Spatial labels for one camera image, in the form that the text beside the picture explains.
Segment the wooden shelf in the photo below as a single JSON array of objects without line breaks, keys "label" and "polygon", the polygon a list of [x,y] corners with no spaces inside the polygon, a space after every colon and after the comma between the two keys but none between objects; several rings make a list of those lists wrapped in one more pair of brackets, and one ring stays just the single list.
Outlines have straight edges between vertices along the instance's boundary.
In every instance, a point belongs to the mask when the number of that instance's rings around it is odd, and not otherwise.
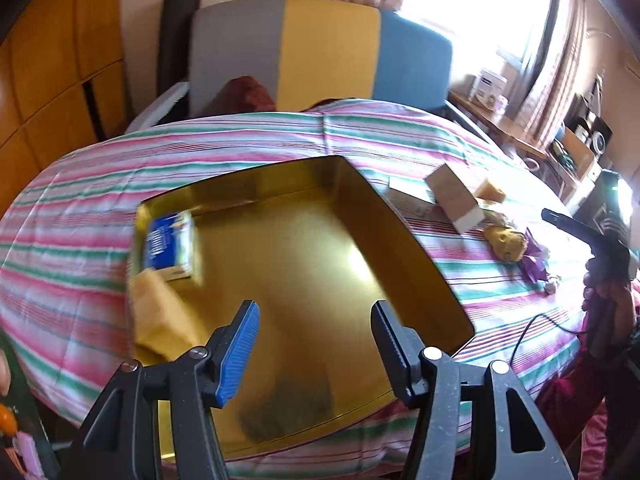
[{"label": "wooden shelf", "polygon": [[546,160],[567,186],[571,187],[572,189],[577,189],[578,186],[580,186],[580,180],[569,173],[551,153],[547,153]]},{"label": "wooden shelf", "polygon": [[535,155],[543,160],[548,157],[545,151],[540,150],[530,142],[524,130],[511,121],[510,118],[495,114],[491,110],[475,104],[463,95],[453,91],[449,92],[449,101],[471,113],[476,120],[484,124],[484,126],[489,128],[494,134],[499,135],[503,141],[510,142],[514,144],[516,148],[520,148],[524,152]]}]

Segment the window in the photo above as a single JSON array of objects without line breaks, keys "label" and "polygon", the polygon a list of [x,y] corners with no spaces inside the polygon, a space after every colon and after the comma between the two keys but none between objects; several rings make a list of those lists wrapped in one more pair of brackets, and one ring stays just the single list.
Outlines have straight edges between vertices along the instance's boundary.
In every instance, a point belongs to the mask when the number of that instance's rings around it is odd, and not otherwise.
[{"label": "window", "polygon": [[404,0],[406,17],[520,67],[543,0]]}]

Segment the blue box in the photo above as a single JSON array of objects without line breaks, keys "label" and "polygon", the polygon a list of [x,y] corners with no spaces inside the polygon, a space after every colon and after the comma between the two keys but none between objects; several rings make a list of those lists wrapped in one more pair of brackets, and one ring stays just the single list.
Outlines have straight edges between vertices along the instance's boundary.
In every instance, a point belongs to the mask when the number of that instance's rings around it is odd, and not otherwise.
[{"label": "blue box", "polygon": [[145,269],[156,269],[166,279],[191,276],[193,260],[193,219],[182,211],[151,222],[146,234]]}]

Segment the black cable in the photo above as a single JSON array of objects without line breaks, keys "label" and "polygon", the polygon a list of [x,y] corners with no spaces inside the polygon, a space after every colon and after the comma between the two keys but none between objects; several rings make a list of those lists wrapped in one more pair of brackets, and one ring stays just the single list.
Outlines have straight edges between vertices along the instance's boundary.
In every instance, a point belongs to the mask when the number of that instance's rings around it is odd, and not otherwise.
[{"label": "black cable", "polygon": [[529,328],[531,327],[533,322],[539,317],[544,317],[546,320],[550,321],[555,326],[557,326],[560,330],[563,330],[564,332],[567,332],[569,334],[582,335],[582,334],[586,334],[588,332],[588,330],[569,330],[568,328],[565,328],[564,326],[560,325],[557,321],[551,319],[547,314],[536,314],[534,317],[529,319],[529,322],[527,323],[527,326],[524,327],[524,330],[520,334],[520,338],[518,338],[518,342],[516,343],[516,346],[513,347],[513,352],[511,353],[511,359],[509,359],[509,366],[511,368],[513,368],[513,359],[514,359],[514,357],[516,357],[516,352],[518,351],[518,346],[520,346],[520,343],[522,343],[522,340],[524,339],[524,336],[527,333],[527,330],[529,330]]}]

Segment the cardboard box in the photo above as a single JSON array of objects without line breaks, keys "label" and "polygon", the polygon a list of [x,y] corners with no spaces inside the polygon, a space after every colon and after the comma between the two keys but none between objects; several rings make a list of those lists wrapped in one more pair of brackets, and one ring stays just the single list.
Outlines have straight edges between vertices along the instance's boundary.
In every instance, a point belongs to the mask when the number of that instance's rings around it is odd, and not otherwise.
[{"label": "cardboard box", "polygon": [[564,129],[561,142],[575,162],[578,180],[582,181],[596,163],[595,154],[569,128]]},{"label": "cardboard box", "polygon": [[460,234],[466,233],[484,219],[484,212],[476,198],[446,164],[425,177],[425,181],[436,202]]}]

